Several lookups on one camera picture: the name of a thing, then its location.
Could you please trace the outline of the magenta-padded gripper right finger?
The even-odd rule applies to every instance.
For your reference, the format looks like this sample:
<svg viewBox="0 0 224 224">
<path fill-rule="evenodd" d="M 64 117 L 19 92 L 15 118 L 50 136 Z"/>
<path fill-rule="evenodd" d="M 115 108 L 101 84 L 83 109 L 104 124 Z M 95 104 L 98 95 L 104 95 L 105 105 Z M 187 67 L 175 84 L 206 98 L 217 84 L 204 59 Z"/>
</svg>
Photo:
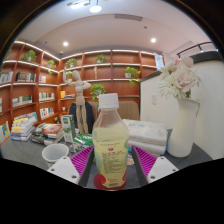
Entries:
<svg viewBox="0 0 224 224">
<path fill-rule="evenodd" d="M 132 146 L 132 157 L 141 187 L 178 171 L 166 157 L 156 157 L 137 146 Z"/>
</svg>

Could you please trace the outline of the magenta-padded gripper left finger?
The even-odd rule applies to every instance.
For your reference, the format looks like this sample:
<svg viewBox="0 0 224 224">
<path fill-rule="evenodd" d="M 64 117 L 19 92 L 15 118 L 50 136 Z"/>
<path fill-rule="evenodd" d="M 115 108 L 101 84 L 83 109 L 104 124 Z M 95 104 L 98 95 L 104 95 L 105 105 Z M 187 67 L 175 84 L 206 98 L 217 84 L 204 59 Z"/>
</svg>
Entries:
<svg viewBox="0 0 224 224">
<path fill-rule="evenodd" d="M 48 172 L 85 187 L 88 182 L 93 159 L 94 146 L 89 146 L 71 157 L 60 158 L 48 169 Z"/>
</svg>

